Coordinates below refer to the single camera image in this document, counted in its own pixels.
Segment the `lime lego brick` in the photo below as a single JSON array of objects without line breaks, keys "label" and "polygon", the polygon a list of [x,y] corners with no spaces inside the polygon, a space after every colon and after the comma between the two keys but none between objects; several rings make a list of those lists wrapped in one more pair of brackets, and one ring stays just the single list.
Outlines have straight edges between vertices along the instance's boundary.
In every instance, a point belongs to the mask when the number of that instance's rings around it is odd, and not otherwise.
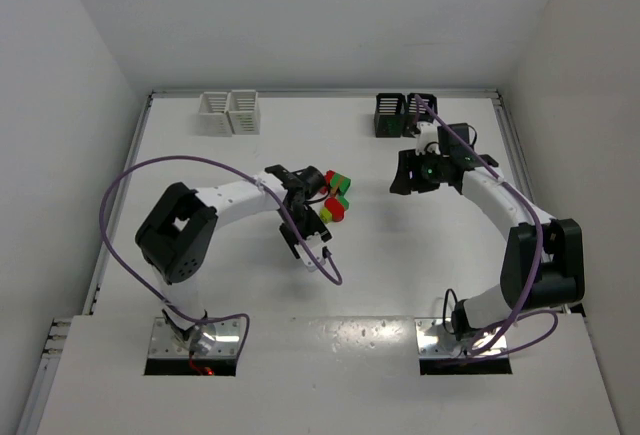
[{"label": "lime lego brick", "polygon": [[332,213],[326,207],[320,210],[319,216],[324,223],[329,223],[333,220]]}]

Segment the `red round lego piece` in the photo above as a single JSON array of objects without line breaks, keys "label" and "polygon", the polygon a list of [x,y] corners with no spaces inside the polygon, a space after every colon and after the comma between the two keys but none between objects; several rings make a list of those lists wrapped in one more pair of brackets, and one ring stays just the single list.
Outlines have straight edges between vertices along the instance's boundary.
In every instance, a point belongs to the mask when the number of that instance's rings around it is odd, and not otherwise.
[{"label": "red round lego piece", "polygon": [[331,215],[333,222],[340,222],[345,217],[346,208],[336,197],[328,198],[324,203],[324,208]]}]

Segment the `green lego piece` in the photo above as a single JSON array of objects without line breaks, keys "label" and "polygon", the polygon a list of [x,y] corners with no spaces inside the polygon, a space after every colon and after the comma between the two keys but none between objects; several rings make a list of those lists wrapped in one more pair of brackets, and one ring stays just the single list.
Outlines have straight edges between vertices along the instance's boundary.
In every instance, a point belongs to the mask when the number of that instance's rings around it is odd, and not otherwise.
[{"label": "green lego piece", "polygon": [[349,209],[350,204],[349,204],[348,200],[344,196],[338,196],[337,200],[343,206],[343,208],[345,210]]}]

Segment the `red lego brick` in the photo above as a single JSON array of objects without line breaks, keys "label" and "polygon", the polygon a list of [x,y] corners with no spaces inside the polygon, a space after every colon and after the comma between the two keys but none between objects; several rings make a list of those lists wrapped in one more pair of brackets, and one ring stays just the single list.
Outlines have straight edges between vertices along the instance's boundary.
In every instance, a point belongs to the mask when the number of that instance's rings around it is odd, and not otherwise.
[{"label": "red lego brick", "polygon": [[330,190],[333,185],[332,185],[332,179],[335,177],[336,173],[333,170],[328,170],[325,173],[325,182],[326,182],[326,188],[328,190]]}]

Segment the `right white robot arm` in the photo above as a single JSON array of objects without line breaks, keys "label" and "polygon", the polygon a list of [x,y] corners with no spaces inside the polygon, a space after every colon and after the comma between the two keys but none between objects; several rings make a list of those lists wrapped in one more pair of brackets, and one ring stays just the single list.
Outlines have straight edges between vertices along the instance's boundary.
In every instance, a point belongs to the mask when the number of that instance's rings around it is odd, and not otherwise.
[{"label": "right white robot arm", "polygon": [[521,312],[579,302],[585,294],[580,225],[531,203],[505,180],[493,157],[475,152],[469,130],[466,123],[417,123],[411,130],[416,146],[399,153],[390,187],[393,194],[410,195],[450,186],[506,241],[498,284],[456,302],[451,327],[457,339],[513,321]]}]

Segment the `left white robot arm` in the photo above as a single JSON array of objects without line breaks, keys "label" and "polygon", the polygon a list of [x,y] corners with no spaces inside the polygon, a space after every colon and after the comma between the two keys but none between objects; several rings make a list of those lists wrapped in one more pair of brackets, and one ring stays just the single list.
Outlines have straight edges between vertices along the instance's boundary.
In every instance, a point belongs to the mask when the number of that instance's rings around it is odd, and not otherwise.
[{"label": "left white robot arm", "polygon": [[266,168],[254,181],[241,180],[213,188],[170,185],[135,235],[169,302],[163,315],[181,340],[189,340],[196,322],[207,317],[195,274],[203,264],[214,231],[241,219],[276,211],[279,231],[294,257],[310,271],[325,263],[331,234],[309,201],[326,187],[325,176],[308,166],[291,172]]}]

